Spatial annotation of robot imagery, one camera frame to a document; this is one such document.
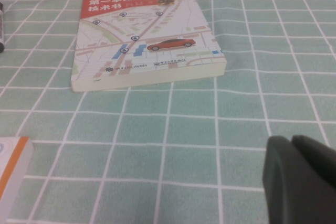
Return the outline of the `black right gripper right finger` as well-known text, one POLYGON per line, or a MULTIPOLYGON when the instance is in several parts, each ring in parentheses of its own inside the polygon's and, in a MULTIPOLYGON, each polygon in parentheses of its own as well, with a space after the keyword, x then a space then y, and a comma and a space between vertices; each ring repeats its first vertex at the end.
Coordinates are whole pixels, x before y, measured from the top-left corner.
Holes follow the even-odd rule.
POLYGON ((291 142, 320 177, 335 184, 334 149, 304 135, 293 136, 291 142))

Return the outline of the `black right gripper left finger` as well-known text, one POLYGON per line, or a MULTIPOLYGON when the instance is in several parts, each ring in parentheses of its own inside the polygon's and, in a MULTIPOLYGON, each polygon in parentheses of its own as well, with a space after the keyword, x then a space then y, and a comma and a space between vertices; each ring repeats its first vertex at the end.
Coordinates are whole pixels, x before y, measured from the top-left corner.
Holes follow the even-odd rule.
POLYGON ((262 183, 269 223, 335 223, 335 184, 320 177, 291 140, 268 139, 262 183))

